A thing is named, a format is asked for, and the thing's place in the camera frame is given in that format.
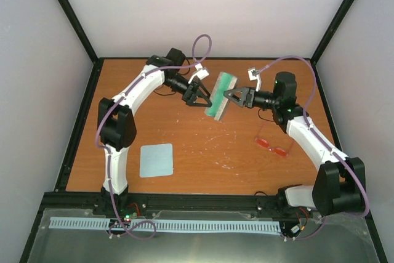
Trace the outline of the grey glasses case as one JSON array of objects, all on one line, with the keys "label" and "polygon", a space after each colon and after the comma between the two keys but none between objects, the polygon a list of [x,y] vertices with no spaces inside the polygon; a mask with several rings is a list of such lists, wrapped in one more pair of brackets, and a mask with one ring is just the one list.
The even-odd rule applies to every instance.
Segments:
[{"label": "grey glasses case", "polygon": [[229,100],[224,96],[224,92],[234,89],[237,83],[237,76],[220,72],[210,96],[212,105],[205,109],[204,114],[212,117],[215,121],[220,121],[229,103]]}]

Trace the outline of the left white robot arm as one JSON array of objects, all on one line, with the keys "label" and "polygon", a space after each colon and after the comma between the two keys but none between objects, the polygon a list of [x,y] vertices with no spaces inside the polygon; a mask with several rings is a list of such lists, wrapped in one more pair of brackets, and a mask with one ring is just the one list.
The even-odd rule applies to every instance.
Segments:
[{"label": "left white robot arm", "polygon": [[129,147],[137,135],[134,115],[144,101],[160,86],[182,95],[190,107],[211,107],[210,93],[202,80],[208,69],[196,62],[184,65],[182,51],[172,48],[165,57],[152,55],[137,77],[113,98],[103,98],[98,105],[96,145],[105,153],[103,189],[112,193],[106,207],[114,215],[127,211],[126,167]]}]

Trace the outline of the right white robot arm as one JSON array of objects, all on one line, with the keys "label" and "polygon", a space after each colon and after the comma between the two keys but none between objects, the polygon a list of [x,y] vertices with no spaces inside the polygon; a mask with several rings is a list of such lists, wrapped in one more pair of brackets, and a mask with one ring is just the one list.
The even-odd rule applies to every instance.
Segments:
[{"label": "right white robot arm", "polygon": [[340,212],[366,216],[369,202],[363,162],[330,143],[296,102],[296,90],[295,75],[282,71],[276,74],[271,92],[241,87],[226,90],[223,95],[240,107],[270,110],[274,122],[315,165],[314,185],[291,185],[278,191],[285,206],[315,209],[323,216]]}]

